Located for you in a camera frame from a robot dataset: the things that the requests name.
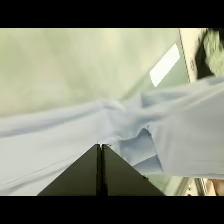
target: white rectangle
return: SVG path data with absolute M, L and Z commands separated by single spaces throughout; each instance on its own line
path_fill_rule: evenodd
M 162 59 L 154 66 L 154 68 L 149 72 L 152 83 L 155 87 L 163 80 L 163 78 L 168 74 L 171 68 L 179 60 L 180 54 L 176 44 L 174 44 L 168 52 L 162 57 Z

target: blue fabric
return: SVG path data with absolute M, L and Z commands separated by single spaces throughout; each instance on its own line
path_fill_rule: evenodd
M 142 174 L 223 178 L 224 78 L 0 119 L 0 194 L 37 194 L 96 143 Z

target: white strip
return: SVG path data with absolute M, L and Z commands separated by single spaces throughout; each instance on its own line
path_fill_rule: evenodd
M 180 54 L 176 44 L 174 44 L 169 51 L 162 57 L 162 59 L 149 72 L 152 83 L 155 87 L 163 80 L 171 68 L 179 60 Z

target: white label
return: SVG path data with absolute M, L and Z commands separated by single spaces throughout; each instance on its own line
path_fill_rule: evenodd
M 154 68 L 149 72 L 152 83 L 155 87 L 163 80 L 163 78 L 168 74 L 171 68 L 179 60 L 180 54 L 176 44 L 174 44 L 168 52 L 162 57 L 162 59 L 154 66 Z

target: light blue cloth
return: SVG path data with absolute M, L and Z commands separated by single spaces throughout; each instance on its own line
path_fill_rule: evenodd
M 140 173 L 224 177 L 224 78 L 0 119 L 0 194 L 38 194 L 96 143 Z

